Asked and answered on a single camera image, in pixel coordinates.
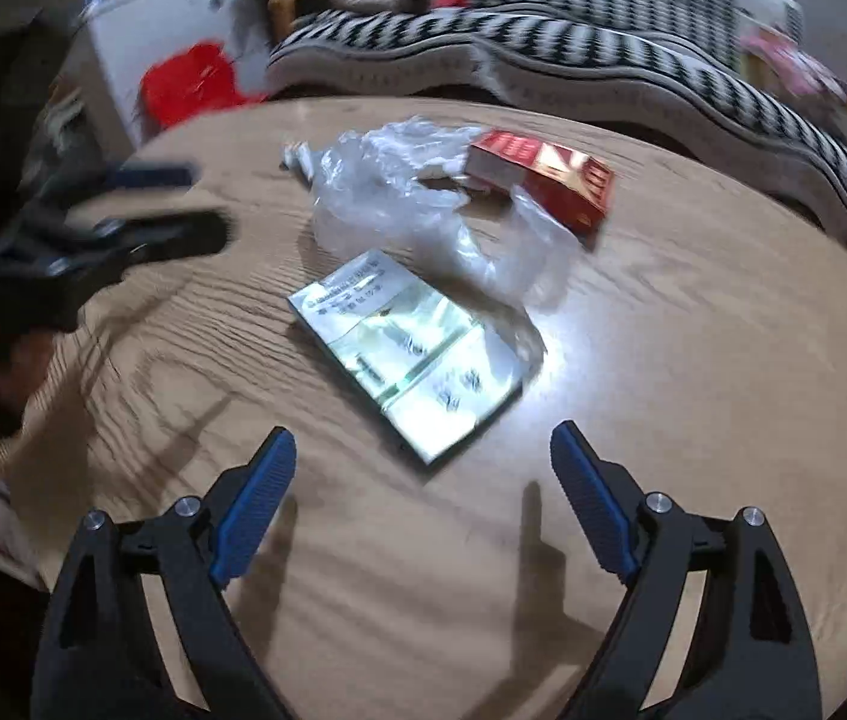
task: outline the red and gold box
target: red and gold box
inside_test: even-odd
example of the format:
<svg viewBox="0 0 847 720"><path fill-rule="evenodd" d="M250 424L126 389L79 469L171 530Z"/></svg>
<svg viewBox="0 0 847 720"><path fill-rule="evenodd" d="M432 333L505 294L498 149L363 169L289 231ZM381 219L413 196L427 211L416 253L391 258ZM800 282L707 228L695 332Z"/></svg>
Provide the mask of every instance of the red and gold box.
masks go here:
<svg viewBox="0 0 847 720"><path fill-rule="evenodd" d="M470 143L463 172L501 191L520 184L579 236L596 232L607 218L613 171L575 148L493 129Z"/></svg>

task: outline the wood grain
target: wood grain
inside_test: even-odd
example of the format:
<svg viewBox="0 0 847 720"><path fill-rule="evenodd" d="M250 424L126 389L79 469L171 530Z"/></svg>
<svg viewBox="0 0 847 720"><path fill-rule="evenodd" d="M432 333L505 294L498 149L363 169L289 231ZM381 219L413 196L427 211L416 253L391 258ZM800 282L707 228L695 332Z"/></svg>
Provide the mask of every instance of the wood grain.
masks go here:
<svg viewBox="0 0 847 720"><path fill-rule="evenodd" d="M534 380L430 474L292 321L286 296L338 263L316 247L307 194L277 167L284 142L320 146L412 114L544 135L619 176L569 299L531 313L546 348ZM193 159L204 175L185 196L88 213L219 205L241 231L223 255L141 269L102 293L60 344L9 458L50 579L91 505L160 512L285 425L300 447L292 502L228 601L295 712L552 718L623 595L549 467L551 429L574 418L605 458L689 511L767 512L809 615L825 706L847 695L847 253L834 242L661 149L489 106L276 103L198 119L142 155ZM492 218L473 224L488 241L499 231ZM656 698L679 673L700 589L687 586Z"/></svg>

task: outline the table top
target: table top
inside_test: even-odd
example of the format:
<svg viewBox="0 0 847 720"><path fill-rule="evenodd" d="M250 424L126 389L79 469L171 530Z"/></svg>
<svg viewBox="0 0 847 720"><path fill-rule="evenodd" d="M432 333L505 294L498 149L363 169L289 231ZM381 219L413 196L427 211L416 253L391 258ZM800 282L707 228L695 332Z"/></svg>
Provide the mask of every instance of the table top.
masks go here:
<svg viewBox="0 0 847 720"><path fill-rule="evenodd" d="M286 301L339 263L316 247L306 191L279 170L282 143L322 146L413 114L540 134L618 175L566 303L530 312L546 347L534 380L435 473L397 450ZM573 418L604 459L690 512L764 509L803 596L825 708L847 695L847 252L833 241L660 148L445 100L267 104L197 119L142 156L194 160L203 177L187 194L90 213L223 206L239 239L140 269L61 342L7 466L50 579L86 509L161 512L284 425L297 477L226 598L298 716L554 717L623 597L550 469L551 429ZM500 221L472 224L491 238ZM702 586L691 576L652 698L676 682ZM160 601L170 670L194 697Z"/></svg>

